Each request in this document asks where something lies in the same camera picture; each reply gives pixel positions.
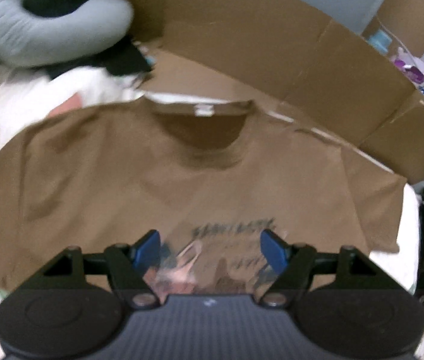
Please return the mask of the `brown printed t-shirt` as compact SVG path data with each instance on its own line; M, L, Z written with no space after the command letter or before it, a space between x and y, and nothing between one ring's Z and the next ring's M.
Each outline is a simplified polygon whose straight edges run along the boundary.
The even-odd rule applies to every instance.
M0 289L70 245L98 253L161 233L159 293L256 292L269 228L322 252L397 253L405 179L253 102L146 98L33 124L0 150Z

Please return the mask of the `white patterned bed sheet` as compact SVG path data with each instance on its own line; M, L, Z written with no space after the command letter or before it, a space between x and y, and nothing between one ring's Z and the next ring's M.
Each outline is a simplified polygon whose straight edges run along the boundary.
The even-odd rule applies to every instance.
M12 69L0 65L0 149L25 127L42 121L54 112L59 114L69 109L94 107L112 103L130 102L142 95L151 95L159 105L218 105L238 106L239 102L213 99L184 94L165 94L141 91L132 88L132 81L138 75L113 78L104 68L77 67L49 79L45 72ZM79 96L78 105L66 105L73 97ZM404 186L402 213L399 222L398 253L374 251L371 259L402 287L412 292L417 286L418 269L418 202L412 187ZM158 270L161 299L171 293L191 293L198 281L191 269L191 258L185 263L168 262ZM0 301L5 292L0 290ZM0 346L0 359L4 352Z

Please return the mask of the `black garment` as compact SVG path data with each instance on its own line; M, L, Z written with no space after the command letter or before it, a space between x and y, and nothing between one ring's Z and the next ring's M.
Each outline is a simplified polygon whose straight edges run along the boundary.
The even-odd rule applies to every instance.
M55 79L74 68L104 68L110 75L121 77L137 73L149 73L152 67L146 57L133 43L133 38L126 36L112 47L95 55L89 55L64 63L44 66L45 72Z

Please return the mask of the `purple white packaging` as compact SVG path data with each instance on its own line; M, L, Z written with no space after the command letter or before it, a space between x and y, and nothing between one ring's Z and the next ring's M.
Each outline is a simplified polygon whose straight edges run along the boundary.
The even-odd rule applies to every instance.
M424 62L403 47L397 48L392 62L424 96Z

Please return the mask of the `large brown cardboard sheet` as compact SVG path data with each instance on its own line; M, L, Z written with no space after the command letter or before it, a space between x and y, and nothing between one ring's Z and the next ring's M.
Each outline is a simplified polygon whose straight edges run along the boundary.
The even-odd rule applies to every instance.
M128 0L154 51L146 90L253 99L424 180L424 97L362 37L301 0Z

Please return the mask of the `grey neck pillow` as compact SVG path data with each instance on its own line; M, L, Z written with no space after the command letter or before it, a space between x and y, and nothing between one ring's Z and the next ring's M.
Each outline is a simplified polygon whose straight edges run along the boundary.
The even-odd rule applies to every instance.
M100 53L132 24L127 0L87 0L71 13L36 15L26 0L0 0L0 61L19 68L63 63Z

